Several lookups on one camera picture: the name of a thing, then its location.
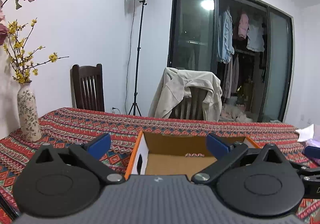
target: red patterned tablecloth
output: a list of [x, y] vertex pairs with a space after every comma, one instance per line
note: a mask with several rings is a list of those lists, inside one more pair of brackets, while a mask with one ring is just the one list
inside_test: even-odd
[[[43, 142], [56, 148], [68, 147], [71, 143], [87, 142], [102, 132], [110, 132], [111, 149], [101, 161], [116, 171], [124, 173], [140, 130], [170, 135], [206, 136], [215, 132], [220, 136], [250, 136], [257, 144], [275, 143], [284, 155], [295, 162], [315, 167], [315, 163], [302, 154], [303, 147], [297, 143], [295, 127], [275, 123], [206, 122], [179, 119], [154, 119], [137, 116], [116, 115], [99, 111], [62, 108], [40, 119], [42, 138], [35, 143], [21, 139], [21, 130], [0, 140], [0, 192], [17, 212], [12, 197], [12, 185], [20, 171]], [[313, 223], [313, 216], [320, 207], [319, 200], [302, 201], [297, 216], [306, 223]], [[0, 208], [0, 222], [10, 223], [9, 217]]]

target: light blue shirt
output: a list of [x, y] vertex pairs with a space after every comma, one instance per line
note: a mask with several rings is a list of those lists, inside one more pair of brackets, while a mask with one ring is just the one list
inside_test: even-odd
[[219, 15], [218, 30], [218, 62], [229, 63], [231, 55], [235, 53], [232, 46], [232, 17], [230, 8]]

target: power cord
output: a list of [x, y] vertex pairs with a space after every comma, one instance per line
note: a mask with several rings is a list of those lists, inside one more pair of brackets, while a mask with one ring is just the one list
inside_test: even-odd
[[127, 113], [127, 107], [126, 107], [127, 97], [128, 97], [128, 73], [129, 73], [129, 63], [130, 63], [130, 58], [131, 58], [132, 29], [133, 29], [135, 11], [136, 11], [136, 0], [134, 0], [134, 4], [133, 4], [133, 19], [132, 19], [131, 33], [130, 33], [130, 52], [129, 52], [129, 61], [128, 61], [128, 66], [127, 66], [127, 83], [125, 85], [125, 101], [124, 101], [125, 114], [128, 114]]
[[119, 114], [121, 114], [120, 110], [118, 108], [112, 107], [112, 110], [118, 110]]

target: circular disc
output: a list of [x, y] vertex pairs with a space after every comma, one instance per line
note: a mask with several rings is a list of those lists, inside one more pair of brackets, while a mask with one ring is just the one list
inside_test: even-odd
[[13, 196], [21, 212], [63, 217], [85, 209], [99, 195], [98, 178], [83, 168], [42, 163], [22, 172]]
[[217, 192], [234, 210], [273, 217], [293, 211], [304, 196], [304, 186], [293, 169], [264, 162], [227, 171], [217, 182]]

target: white logo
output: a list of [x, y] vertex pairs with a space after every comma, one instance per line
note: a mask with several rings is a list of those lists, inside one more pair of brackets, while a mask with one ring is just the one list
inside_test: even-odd
[[157, 178], [155, 178], [155, 181], [160, 182], [160, 181], [163, 181], [163, 179], [161, 177], [157, 177]]

